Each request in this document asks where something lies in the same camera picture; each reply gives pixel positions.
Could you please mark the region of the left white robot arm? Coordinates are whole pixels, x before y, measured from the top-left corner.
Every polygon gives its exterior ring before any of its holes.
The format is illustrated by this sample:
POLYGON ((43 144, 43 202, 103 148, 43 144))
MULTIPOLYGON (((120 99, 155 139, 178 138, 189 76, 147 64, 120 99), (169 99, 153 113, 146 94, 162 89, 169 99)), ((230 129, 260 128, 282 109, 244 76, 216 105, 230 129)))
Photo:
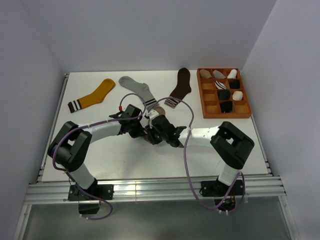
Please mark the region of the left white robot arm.
POLYGON ((79 194, 86 200, 102 195, 98 181, 85 165, 91 143, 128 133, 132 138, 142 137, 144 128, 140 120, 142 111, 129 104, 124 111, 110 115, 102 124, 78 125, 67 121, 48 147, 47 155, 55 165, 63 166, 79 185, 79 194))

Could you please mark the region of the tan sock with maroon cuff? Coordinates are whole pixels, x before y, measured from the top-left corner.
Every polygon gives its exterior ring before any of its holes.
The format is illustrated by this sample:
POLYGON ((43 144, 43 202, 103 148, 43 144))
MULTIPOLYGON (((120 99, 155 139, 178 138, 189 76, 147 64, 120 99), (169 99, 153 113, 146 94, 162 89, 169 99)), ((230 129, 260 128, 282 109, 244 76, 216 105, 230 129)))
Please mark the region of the tan sock with maroon cuff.
MULTIPOLYGON (((156 111, 159 115, 164 115, 164 116, 166 115, 166 111, 164 110, 164 108, 159 105, 154 107, 151 111, 156 111)), ((151 141, 148 139, 147 134, 143 136, 143 139, 151 144, 151 141)))

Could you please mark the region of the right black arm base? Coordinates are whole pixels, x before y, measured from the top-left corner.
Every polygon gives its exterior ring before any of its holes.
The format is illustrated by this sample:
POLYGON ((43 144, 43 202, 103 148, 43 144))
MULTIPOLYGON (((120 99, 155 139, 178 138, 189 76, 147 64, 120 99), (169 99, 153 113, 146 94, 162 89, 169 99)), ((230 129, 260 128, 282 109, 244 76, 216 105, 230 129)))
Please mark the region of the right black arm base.
MULTIPOLYGON (((229 186, 218 180, 202 181, 199 193, 203 197, 224 197, 229 189, 229 186)), ((220 211, 232 211, 237 206, 236 196, 242 196, 244 193, 244 182, 236 180, 232 189, 228 193, 228 197, 223 201, 222 205, 218 208, 220 211)))

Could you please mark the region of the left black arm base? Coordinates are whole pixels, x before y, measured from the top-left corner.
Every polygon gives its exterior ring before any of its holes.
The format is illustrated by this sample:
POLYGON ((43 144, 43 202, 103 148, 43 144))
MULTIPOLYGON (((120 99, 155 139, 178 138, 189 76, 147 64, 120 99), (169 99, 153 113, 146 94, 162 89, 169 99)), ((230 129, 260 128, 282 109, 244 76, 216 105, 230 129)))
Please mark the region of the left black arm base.
POLYGON ((98 213, 102 204, 110 207, 109 216, 113 207, 108 200, 113 199, 113 184, 98 184, 92 189, 80 189, 76 184, 69 187, 67 200, 69 202, 78 202, 78 212, 82 216, 91 217, 98 213))

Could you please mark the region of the plain black sock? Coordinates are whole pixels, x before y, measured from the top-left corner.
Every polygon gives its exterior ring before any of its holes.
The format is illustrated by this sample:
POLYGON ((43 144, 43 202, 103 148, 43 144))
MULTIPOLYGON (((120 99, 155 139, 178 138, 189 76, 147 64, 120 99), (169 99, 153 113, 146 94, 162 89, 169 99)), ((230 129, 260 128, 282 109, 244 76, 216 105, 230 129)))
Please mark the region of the plain black sock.
POLYGON ((228 89, 218 90, 217 96, 219 101, 228 101, 231 97, 231 92, 228 89))

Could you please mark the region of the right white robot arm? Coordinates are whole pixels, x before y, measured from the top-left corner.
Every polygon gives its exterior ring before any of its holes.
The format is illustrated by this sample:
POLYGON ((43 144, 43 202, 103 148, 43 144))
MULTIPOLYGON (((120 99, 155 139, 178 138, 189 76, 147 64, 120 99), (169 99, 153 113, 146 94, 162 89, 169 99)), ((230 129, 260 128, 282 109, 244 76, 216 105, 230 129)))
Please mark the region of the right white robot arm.
POLYGON ((164 115, 159 115, 150 119, 145 130, 151 144, 166 142, 173 148, 183 148, 184 158, 188 146, 213 148, 224 162, 216 183, 216 189, 222 195, 233 190, 233 181, 255 146, 249 136, 229 121, 208 128, 175 127, 164 115))

